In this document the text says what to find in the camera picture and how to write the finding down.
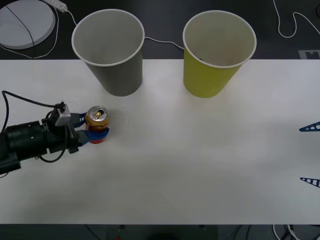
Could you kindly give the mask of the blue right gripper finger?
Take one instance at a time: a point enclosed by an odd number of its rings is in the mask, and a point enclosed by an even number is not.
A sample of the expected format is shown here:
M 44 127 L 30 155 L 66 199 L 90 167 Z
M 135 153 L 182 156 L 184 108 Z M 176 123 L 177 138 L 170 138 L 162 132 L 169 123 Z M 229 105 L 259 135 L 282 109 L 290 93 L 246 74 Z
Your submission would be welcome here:
M 312 186 L 320 188 L 320 179 L 301 177 L 300 180 Z
M 312 123 L 299 129 L 300 132 L 320 132 L 320 122 Z

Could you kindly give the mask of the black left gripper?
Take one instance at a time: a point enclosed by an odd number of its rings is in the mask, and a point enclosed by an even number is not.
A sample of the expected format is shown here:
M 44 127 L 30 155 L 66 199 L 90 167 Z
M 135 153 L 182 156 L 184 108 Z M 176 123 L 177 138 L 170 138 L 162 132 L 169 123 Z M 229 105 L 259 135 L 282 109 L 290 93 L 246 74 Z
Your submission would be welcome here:
M 110 129 L 107 127 L 102 132 L 90 131 L 90 130 L 78 130 L 76 132 L 75 127 L 80 127 L 86 123 L 85 113 L 71 113 L 71 119 L 66 127 L 55 126 L 56 119 L 52 117 L 53 113 L 48 112 L 42 121 L 43 132 L 49 152 L 56 153 L 63 149 L 68 150 L 70 154 L 74 154 L 79 151 L 79 147 L 84 146 L 87 143 L 102 143 Z

